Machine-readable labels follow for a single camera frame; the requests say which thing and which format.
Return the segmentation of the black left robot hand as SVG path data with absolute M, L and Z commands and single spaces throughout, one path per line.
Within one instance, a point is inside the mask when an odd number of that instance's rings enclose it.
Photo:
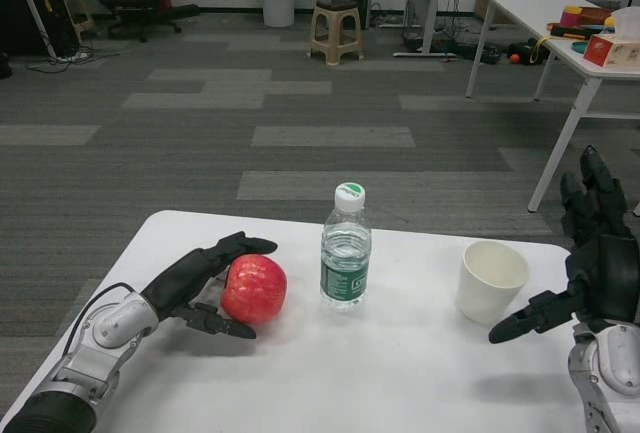
M 253 238 L 240 231 L 220 239 L 213 247 L 197 248 L 166 268 L 141 292 L 141 296 L 156 312 L 160 322 L 167 318 L 181 318 L 186 326 L 215 335 L 256 338 L 256 332 L 239 321 L 226 319 L 218 308 L 191 301 L 196 298 L 209 279 L 217 277 L 234 260 L 247 254 L 269 254 L 277 244 Z

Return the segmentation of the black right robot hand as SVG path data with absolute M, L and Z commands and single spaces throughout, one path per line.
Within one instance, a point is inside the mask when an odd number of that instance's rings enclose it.
M 528 305 L 494 326 L 492 344 L 531 331 L 545 333 L 573 318 L 607 326 L 613 321 L 639 322 L 639 244 L 625 223 L 628 211 L 618 178 L 597 149 L 580 157 L 581 178 L 565 173 L 560 182 L 564 234 L 574 241 L 565 260 L 566 290 L 544 291 Z

